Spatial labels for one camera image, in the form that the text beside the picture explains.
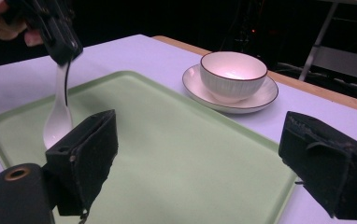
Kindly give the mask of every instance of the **wooden table edge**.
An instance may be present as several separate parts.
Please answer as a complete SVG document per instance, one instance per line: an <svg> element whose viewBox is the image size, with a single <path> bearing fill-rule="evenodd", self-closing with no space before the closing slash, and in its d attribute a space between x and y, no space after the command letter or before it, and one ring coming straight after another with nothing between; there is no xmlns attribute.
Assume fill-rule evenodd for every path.
<svg viewBox="0 0 357 224"><path fill-rule="evenodd" d="M164 35L156 35L153 37L156 40L162 41L166 44L175 46L180 49L185 49L188 50L189 52L196 53L199 55L205 55L210 53L209 50L206 49L201 49L193 45L186 44L184 42L178 41L176 39L172 39L170 37L164 36ZM311 93L313 95L319 96L321 98L324 98L326 100L335 102L337 104L345 105L354 109L357 109L357 99L335 92L335 91L329 91L325 88L321 88L291 77L285 77L283 75L280 75L278 73L269 71L268 75L272 77L275 81L282 83L284 85L296 88L301 91L305 91L308 93Z"/></svg>

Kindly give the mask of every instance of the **spoon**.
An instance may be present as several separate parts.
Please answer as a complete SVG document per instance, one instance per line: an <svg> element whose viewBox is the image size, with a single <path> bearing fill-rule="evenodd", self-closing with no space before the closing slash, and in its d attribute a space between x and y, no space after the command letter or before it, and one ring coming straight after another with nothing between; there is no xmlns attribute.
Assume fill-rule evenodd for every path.
<svg viewBox="0 0 357 224"><path fill-rule="evenodd" d="M58 65L56 74L56 93L53 109L44 126L44 145L47 149L55 145L73 128L67 102L67 78L70 63Z"/></svg>

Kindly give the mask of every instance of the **white bowl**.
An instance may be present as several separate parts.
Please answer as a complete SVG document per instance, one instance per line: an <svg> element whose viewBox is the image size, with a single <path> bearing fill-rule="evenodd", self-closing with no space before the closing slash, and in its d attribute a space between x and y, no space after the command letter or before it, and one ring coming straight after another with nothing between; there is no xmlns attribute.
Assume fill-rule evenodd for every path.
<svg viewBox="0 0 357 224"><path fill-rule="evenodd" d="M209 53L200 63L203 84L217 100L225 103L251 97L263 85L266 72L260 60L232 51Z"/></svg>

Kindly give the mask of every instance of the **green tray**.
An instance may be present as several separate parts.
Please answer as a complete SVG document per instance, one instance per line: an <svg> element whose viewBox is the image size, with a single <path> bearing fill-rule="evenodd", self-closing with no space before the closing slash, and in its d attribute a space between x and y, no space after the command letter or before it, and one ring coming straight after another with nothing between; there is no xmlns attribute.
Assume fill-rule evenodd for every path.
<svg viewBox="0 0 357 224"><path fill-rule="evenodd" d="M46 162L42 130L53 100L0 115L5 167ZM69 105L75 124L117 113L119 152L87 223L269 224L291 194L295 175L276 143L137 73L70 89Z"/></svg>

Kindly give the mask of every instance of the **saucer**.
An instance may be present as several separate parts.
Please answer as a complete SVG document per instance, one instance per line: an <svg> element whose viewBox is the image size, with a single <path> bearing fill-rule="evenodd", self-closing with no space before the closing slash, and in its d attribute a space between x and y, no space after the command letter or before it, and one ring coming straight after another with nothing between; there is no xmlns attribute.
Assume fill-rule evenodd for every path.
<svg viewBox="0 0 357 224"><path fill-rule="evenodd" d="M218 101L203 85L199 74L199 64L185 71L182 82L195 101L224 113L246 114L256 112L269 106L278 97L278 85L272 78L266 77L261 88L250 98L236 103Z"/></svg>

